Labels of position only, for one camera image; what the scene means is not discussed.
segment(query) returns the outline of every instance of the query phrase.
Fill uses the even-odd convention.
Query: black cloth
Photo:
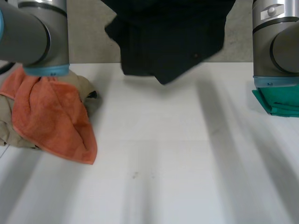
[[[117,13],[106,27],[125,75],[167,84],[220,51],[235,0],[102,0]]]

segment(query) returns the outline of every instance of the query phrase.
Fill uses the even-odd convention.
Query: fabric
[[[167,84],[220,51],[235,0],[102,0],[117,13],[106,32],[125,75]]]
[[[88,117],[91,117],[99,108],[102,100],[95,87],[83,76],[77,76],[70,70],[69,75],[58,77],[59,82],[65,82],[76,87],[79,91],[80,99],[84,104]]]
[[[299,117],[299,85],[260,88],[252,92],[269,114],[281,117]]]
[[[13,129],[24,139],[56,156],[94,163],[97,143],[75,86],[54,77],[27,76],[18,68],[0,94],[14,99]]]
[[[13,99],[0,95],[0,146],[9,144],[15,147],[36,148],[33,143],[23,139],[13,129],[13,106]]]

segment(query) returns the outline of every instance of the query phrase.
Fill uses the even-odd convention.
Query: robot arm
[[[298,85],[299,0],[254,0],[252,10],[256,87]]]
[[[0,59],[33,76],[69,73],[66,0],[0,1]]]

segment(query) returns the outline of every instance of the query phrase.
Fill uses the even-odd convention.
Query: teal fabric
[[[269,114],[281,117],[299,117],[299,85],[259,88],[252,92]]]

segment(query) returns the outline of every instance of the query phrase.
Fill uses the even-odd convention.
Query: white tabletop
[[[204,63],[168,86],[119,64],[71,68],[104,99],[97,160],[9,147],[0,224],[299,223],[299,119],[266,114],[253,64]]]

